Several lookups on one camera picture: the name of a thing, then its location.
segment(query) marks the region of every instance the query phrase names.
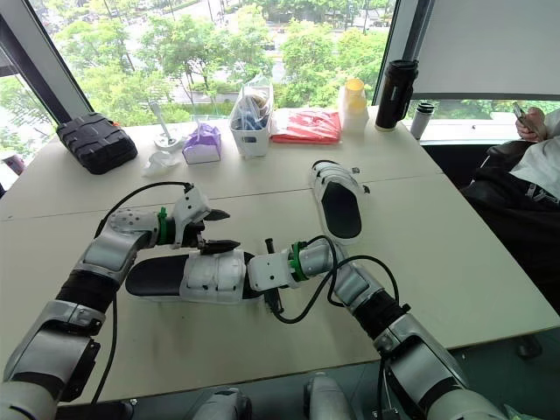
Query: white sleeve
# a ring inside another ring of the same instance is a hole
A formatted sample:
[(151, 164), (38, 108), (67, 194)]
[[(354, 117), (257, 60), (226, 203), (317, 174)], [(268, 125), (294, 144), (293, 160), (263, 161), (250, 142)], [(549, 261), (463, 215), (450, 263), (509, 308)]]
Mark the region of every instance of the white sleeve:
[(544, 125), (546, 126), (547, 138), (560, 135), (560, 109), (547, 114), (544, 117)]

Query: cable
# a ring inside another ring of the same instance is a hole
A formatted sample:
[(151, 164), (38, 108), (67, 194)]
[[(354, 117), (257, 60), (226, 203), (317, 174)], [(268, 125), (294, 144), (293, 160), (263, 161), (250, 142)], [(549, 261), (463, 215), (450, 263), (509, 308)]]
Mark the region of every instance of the cable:
[[(148, 185), (141, 186), (140, 188), (137, 188), (133, 192), (127, 194), (124, 198), (120, 199), (114, 206), (111, 207), (111, 209), (107, 212), (107, 214), (105, 214), (105, 217), (103, 217), (103, 219), (101, 219), (101, 221), (99, 222), (99, 225), (97, 226), (97, 230), (95, 230), (94, 238), (99, 236), (99, 234), (102, 232), (103, 227), (105, 226), (105, 223), (107, 223), (107, 219), (109, 218), (109, 216), (117, 208), (119, 208), (125, 201), (134, 197), (138, 193), (141, 193), (142, 191), (147, 190), (149, 188), (153, 188), (155, 186), (182, 186), (183, 188), (185, 188), (185, 192), (187, 192), (189, 189), (192, 188), (192, 185), (189, 184), (188, 182), (178, 182), (178, 181), (155, 182), (153, 184), (148, 184)], [(105, 382), (107, 381), (109, 372), (111, 370), (111, 367), (113, 366), (113, 359), (115, 358), (115, 352), (116, 352), (117, 316), (118, 316), (118, 312), (116, 309), (116, 296), (114, 296), (113, 297), (113, 338), (111, 339), (111, 350), (108, 355), (107, 365), (105, 366), (105, 370), (103, 370), (103, 374), (101, 375), (101, 380), (99, 381), (99, 385), (97, 385), (97, 389), (95, 390), (94, 397), (92, 398), (91, 403), (89, 404), (89, 410), (87, 411), (87, 418), (90, 418), (92, 416), (94, 412), (94, 406), (99, 401), (99, 397), (102, 394), (103, 387), (105, 386)]]
[[(310, 243), (313, 243), (313, 242), (317, 241), (318, 239), (325, 239), (325, 238), (326, 238), (325, 236), (320, 235), (320, 236), (317, 236), (317, 237), (311, 239), (309, 242), (307, 242), (307, 244), (309, 245)], [(333, 245), (332, 241), (330, 242), (330, 244), (332, 244), (332, 251), (331, 252), (333, 252), (333, 250), (334, 250), (334, 252), (336, 252), (336, 249), (334, 249), (334, 245)], [(391, 272), (390, 268), (385, 264), (385, 262), (383, 262), (380, 259), (375, 258), (374, 256), (371, 256), (371, 255), (354, 255), (354, 256), (350, 256), (348, 258), (345, 258), (344, 260), (339, 262), (337, 265), (332, 266), (332, 269), (326, 274), (326, 276), (323, 278), (323, 280), (321, 281), (321, 283), (319, 284), (319, 286), (315, 290), (315, 293), (313, 293), (313, 296), (309, 300), (307, 306), (302, 310), (302, 312), (298, 316), (296, 316), (295, 318), (285, 318), (278, 311), (272, 311), (272, 314), (275, 316), (276, 319), (278, 319), (280, 322), (283, 322), (285, 324), (296, 324), (297, 322), (301, 321), (309, 313), (309, 311), (311, 310), (311, 308), (313, 307), (313, 305), (317, 301), (317, 298), (319, 297), (320, 292), (323, 290), (323, 288), (325, 287), (325, 285), (329, 281), (329, 279), (331, 277), (333, 277), (331, 287), (334, 289), (333, 285), (334, 285), (334, 282), (335, 282), (337, 271), (341, 267), (343, 267), (344, 265), (346, 265), (346, 264), (348, 264), (352, 261), (356, 261), (356, 260), (371, 261), (373, 263), (379, 264), (385, 270), (385, 272), (388, 275), (388, 278), (391, 281), (391, 284), (393, 285), (393, 294), (394, 294), (394, 297), (395, 297), (395, 301), (396, 301), (397, 304), (399, 304), (399, 287), (396, 284), (395, 276), (393, 276), (393, 273)]]
[(99, 401), (99, 397), (102, 394), (103, 387), (105, 386), (105, 381), (109, 376), (109, 371), (111, 370), (111, 366), (113, 366), (113, 359), (115, 358), (115, 352), (116, 352), (117, 315), (118, 314), (116, 310), (116, 296), (115, 296), (113, 297), (113, 338), (111, 339), (111, 350), (108, 354), (107, 365), (105, 366), (105, 370), (103, 370), (103, 374), (101, 375), (101, 380), (99, 381), (99, 385), (97, 385), (97, 389), (95, 390), (94, 397), (91, 399), (91, 403), (89, 404), (89, 410), (86, 419), (91, 418), (94, 412), (94, 406)]
[(379, 374), (377, 375), (377, 419), (383, 420), (383, 378), (385, 376), (385, 358), (379, 360)]
[(392, 410), (393, 404), (391, 403), (391, 395), (389, 393), (389, 386), (387, 384), (387, 369), (383, 370), (383, 383), (385, 384), (385, 396), (387, 397), (388, 407)]
[[(334, 284), (336, 282), (336, 275), (337, 275), (337, 270), (334, 269), (334, 267), (336, 267), (338, 265), (338, 259), (336, 256), (336, 248), (334, 247), (334, 243), (333, 240), (331, 238), (329, 238), (328, 236), (325, 236), (323, 234), (320, 234), (319, 236), (315, 236), (313, 239), (311, 239), (310, 241), (308, 241), (305, 245), (311, 245), (312, 243), (318, 241), (319, 239), (324, 239), (328, 242), (329, 247), (331, 248), (331, 255), (332, 255), (332, 266), (333, 268), (326, 274), (326, 276), (323, 278), (323, 280), (321, 281), (321, 283), (319, 284), (319, 286), (317, 287), (317, 289), (315, 290), (315, 293), (313, 293), (313, 296), (311, 297), (311, 299), (309, 300), (309, 302), (307, 303), (307, 306), (302, 310), (302, 312), (297, 315), (295, 318), (285, 318), (283, 317), (279, 311), (275, 311), (272, 310), (272, 314), (275, 316), (276, 319), (278, 319), (280, 322), (283, 322), (285, 324), (296, 324), (299, 321), (301, 321), (303, 318), (305, 318), (305, 316), (309, 313), (309, 311), (311, 310), (311, 308), (313, 307), (313, 305), (315, 304), (315, 302), (317, 301), (317, 298), (319, 297), (319, 294), (321, 293), (321, 291), (323, 290), (323, 288), (325, 287), (325, 284), (327, 284), (327, 282), (329, 281), (329, 279), (332, 277), (332, 281), (331, 281), (331, 288), (334, 290)], [(333, 305), (341, 305), (344, 306), (343, 304), (339, 304), (338, 302), (332, 302)]]
[(331, 278), (331, 271), (329, 271), (328, 274), (325, 276), (325, 278), (323, 278), (320, 285), (315, 290), (315, 293), (313, 293), (313, 296), (309, 300), (307, 306), (295, 318), (284, 318), (282, 315), (280, 315), (280, 312), (277, 311), (272, 311), (272, 314), (275, 316), (276, 319), (278, 319), (280, 322), (284, 322), (285, 324), (296, 324), (297, 322), (301, 321), (309, 313), (309, 311), (315, 304), (315, 301), (319, 297), (319, 293), (323, 290), (325, 284), (329, 281), (330, 278)]
[(348, 264), (355, 260), (368, 260), (371, 261), (372, 263), (376, 263), (379, 266), (381, 266), (387, 273), (388, 278), (391, 281), (391, 284), (393, 285), (393, 295), (396, 303), (399, 304), (399, 286), (396, 284), (395, 276), (393, 276), (393, 273), (391, 272), (390, 268), (382, 260), (377, 259), (371, 255), (353, 255), (339, 262), (339, 266), (337, 267), (337, 270), (339, 270), (343, 265)]
[(188, 182), (178, 182), (178, 181), (155, 182), (153, 184), (148, 184), (148, 185), (141, 186), (140, 188), (138, 188), (138, 189), (134, 190), (133, 192), (131, 192), (130, 194), (126, 195), (124, 198), (120, 199), (118, 203), (116, 203), (114, 206), (111, 207), (111, 209), (107, 212), (107, 214), (105, 214), (105, 217), (103, 217), (103, 219), (101, 219), (101, 221), (99, 222), (99, 225), (97, 226), (97, 230), (95, 230), (94, 238), (99, 236), (99, 234), (102, 232), (103, 227), (105, 226), (105, 223), (107, 223), (107, 219), (109, 218), (109, 216), (117, 208), (122, 206), (125, 201), (131, 199), (132, 197), (134, 197), (138, 193), (141, 193), (144, 190), (147, 190), (149, 188), (153, 188), (154, 186), (183, 186), (185, 188), (185, 192), (188, 191), (192, 187), (192, 185), (189, 184)]
[[(319, 239), (324, 239), (325, 241), (328, 242), (329, 247), (331, 248), (331, 255), (332, 255), (332, 266), (336, 267), (337, 265), (339, 265), (339, 260), (337, 258), (336, 255), (336, 248), (334, 247), (334, 243), (333, 240), (331, 238), (329, 238), (328, 236), (325, 236), (323, 234), (320, 234), (319, 236), (315, 236), (313, 239), (311, 239), (310, 241), (307, 242), (307, 245), (314, 243), (315, 241), (319, 240)], [(336, 276), (337, 276), (338, 271), (335, 270), (332, 273), (332, 281), (331, 284), (329, 286), (329, 291), (326, 294), (326, 300), (329, 301), (329, 304), (333, 305), (333, 306), (337, 306), (339, 308), (344, 308), (344, 305), (339, 303), (339, 302), (335, 302), (333, 300), (333, 293), (334, 293), (334, 286), (336, 285)]]

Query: black thermos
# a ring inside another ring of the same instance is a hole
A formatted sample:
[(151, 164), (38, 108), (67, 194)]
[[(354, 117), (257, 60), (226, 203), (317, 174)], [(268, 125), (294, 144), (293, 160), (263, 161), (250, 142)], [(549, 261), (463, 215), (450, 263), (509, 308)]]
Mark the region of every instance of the black thermos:
[(391, 61), (385, 70), (385, 76), (375, 127), (390, 131), (406, 116), (412, 97), (412, 84), (418, 76), (418, 61)]

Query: black case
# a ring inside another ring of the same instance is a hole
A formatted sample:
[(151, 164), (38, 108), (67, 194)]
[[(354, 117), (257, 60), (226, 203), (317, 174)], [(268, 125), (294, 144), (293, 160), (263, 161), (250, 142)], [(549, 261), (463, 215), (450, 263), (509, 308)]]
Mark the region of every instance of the black case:
[(138, 154), (124, 130), (96, 112), (61, 124), (56, 133), (78, 162), (95, 175), (110, 171)]

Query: white table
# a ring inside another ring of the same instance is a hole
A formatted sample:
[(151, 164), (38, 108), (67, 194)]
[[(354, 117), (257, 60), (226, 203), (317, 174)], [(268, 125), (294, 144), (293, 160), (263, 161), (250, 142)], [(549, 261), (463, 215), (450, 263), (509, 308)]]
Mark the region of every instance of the white table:
[[(272, 143), (265, 157), (245, 159), (238, 153), (227, 120), (217, 120), (222, 133), (220, 162), (181, 164), (161, 178), (142, 178), (148, 156), (156, 151), (152, 139), (159, 126), (126, 129), (138, 148), (136, 159), (103, 175), (87, 172), (62, 143), (48, 144), (20, 180), (0, 201), (0, 221), (54, 214), (72, 214), (110, 209), (121, 197), (139, 186), (162, 180), (192, 182), (212, 199), (259, 193), (295, 191), (308, 187), (305, 176), (313, 162), (331, 159), (345, 167), (358, 167), (360, 182), (401, 179), (441, 173), (417, 141), (400, 123), (391, 133), (374, 128), (376, 108), (364, 137), (344, 136), (337, 145), (295, 145)], [(180, 124), (181, 132), (194, 130), (194, 122)], [(131, 206), (171, 203), (177, 187), (149, 190), (130, 201)]]
[[(364, 235), (350, 254), (378, 256), (394, 271), (402, 301), (447, 347), (460, 347), (560, 325), (560, 319), (446, 176), (367, 183)], [(285, 212), (283, 203), (296, 203)], [(237, 239), (252, 253), (320, 232), (311, 190), (212, 199), (229, 220), (208, 222), (208, 239)], [(0, 364), (53, 298), (88, 245), (102, 212), (0, 222), (2, 261)], [(146, 250), (141, 259), (169, 255)], [(382, 271), (367, 265), (389, 285)], [(301, 311), (317, 286), (282, 290), (287, 316)], [(273, 375), (371, 361), (371, 341), (343, 309), (323, 296), (308, 317), (284, 325), (257, 305), (156, 304), (118, 294), (119, 341), (102, 400), (195, 389)], [(107, 359), (110, 314), (101, 353), (83, 396), (89, 400)]]

